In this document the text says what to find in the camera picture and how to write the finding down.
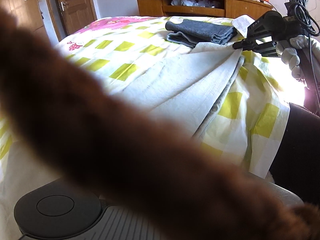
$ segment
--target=gray towel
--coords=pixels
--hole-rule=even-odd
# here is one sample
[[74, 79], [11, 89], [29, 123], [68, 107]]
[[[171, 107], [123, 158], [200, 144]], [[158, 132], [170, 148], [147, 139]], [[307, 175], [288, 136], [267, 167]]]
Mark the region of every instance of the gray towel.
[[183, 44], [190, 48], [194, 48], [199, 42], [225, 45], [237, 34], [236, 28], [232, 26], [188, 19], [184, 19], [180, 24], [168, 21], [165, 28], [168, 31], [174, 31], [174, 33], [168, 34], [167, 41]]

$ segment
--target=round button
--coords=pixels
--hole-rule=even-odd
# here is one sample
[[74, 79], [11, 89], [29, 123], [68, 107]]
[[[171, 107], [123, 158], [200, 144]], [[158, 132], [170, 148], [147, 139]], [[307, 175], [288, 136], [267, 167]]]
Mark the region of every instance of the round button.
[[75, 203], [66, 196], [54, 195], [43, 198], [37, 204], [37, 210], [48, 217], [58, 217], [69, 213]]

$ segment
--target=door handle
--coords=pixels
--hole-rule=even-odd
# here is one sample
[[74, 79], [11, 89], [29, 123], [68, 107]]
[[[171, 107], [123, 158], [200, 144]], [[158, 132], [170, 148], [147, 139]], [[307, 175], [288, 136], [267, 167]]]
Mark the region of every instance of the door handle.
[[68, 3], [65, 3], [64, 1], [61, 2], [61, 8], [62, 8], [62, 11], [65, 11], [65, 6], [68, 6], [69, 4]]

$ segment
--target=blurry brown object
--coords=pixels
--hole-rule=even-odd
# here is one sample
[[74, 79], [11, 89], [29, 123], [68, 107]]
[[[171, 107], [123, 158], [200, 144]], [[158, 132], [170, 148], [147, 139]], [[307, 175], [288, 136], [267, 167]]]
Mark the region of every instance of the blurry brown object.
[[0, 12], [0, 102], [46, 163], [143, 212], [172, 240], [319, 239], [319, 211], [290, 210], [171, 124], [105, 95], [85, 71]]

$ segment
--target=wooden wardrobe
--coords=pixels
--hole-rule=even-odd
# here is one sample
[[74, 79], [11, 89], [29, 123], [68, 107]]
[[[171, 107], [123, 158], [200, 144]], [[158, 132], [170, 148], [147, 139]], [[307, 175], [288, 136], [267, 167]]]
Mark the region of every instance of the wooden wardrobe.
[[0, 6], [17, 18], [23, 26], [45, 40], [49, 40], [44, 28], [38, 0], [0, 0]]

